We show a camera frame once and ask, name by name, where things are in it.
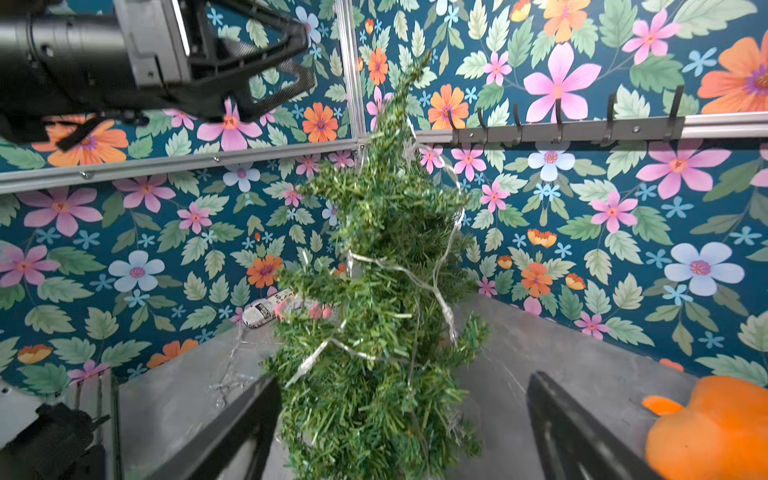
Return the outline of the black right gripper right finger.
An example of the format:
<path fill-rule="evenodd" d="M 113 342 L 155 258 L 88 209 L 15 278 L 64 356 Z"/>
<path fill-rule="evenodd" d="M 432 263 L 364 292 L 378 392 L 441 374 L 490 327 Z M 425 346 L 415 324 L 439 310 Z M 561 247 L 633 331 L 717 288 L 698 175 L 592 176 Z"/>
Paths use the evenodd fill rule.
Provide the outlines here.
<path fill-rule="evenodd" d="M 530 376 L 526 402 L 546 479 L 660 477 L 548 374 Z"/>

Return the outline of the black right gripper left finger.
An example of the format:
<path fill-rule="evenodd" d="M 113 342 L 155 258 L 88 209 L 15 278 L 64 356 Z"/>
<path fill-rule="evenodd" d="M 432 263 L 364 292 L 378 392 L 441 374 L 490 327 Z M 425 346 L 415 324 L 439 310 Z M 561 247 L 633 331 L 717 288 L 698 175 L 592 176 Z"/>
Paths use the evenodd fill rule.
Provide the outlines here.
<path fill-rule="evenodd" d="M 260 479 L 281 409 L 279 382 L 273 376 L 261 377 L 150 477 L 216 479 L 230 466 L 242 447 L 251 442 L 255 448 L 242 477 Z"/>

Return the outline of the green christmas tree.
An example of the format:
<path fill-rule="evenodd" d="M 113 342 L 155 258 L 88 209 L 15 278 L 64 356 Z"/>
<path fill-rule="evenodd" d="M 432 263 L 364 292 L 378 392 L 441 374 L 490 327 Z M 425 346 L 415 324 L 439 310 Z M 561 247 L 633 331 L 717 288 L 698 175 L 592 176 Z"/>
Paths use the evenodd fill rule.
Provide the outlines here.
<path fill-rule="evenodd" d="M 300 260 L 279 276 L 293 296 L 333 309 L 325 320 L 278 319 L 265 364 L 298 479 L 441 479 L 482 450 L 458 372 L 490 328 L 453 312 L 473 293 L 461 259 L 468 197 L 420 163 L 407 114 L 427 65 L 402 76 L 356 166 L 326 166 L 300 188 L 337 208 L 332 241 L 346 269 Z"/>

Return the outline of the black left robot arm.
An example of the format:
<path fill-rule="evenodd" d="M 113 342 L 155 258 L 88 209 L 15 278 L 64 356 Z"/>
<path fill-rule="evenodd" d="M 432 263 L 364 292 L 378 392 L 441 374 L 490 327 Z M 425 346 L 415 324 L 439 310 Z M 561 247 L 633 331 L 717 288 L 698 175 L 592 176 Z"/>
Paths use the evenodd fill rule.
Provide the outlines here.
<path fill-rule="evenodd" d="M 309 38 L 298 20 L 251 1 L 226 8 L 276 31 L 262 47 L 221 38 L 202 1 L 118 1 L 112 15 L 52 14 L 45 1 L 1 5 L 1 134 L 41 142 L 55 124 L 69 150 L 101 122 L 145 125 L 150 110 L 207 122 L 254 121 L 309 91 L 295 62 Z"/>

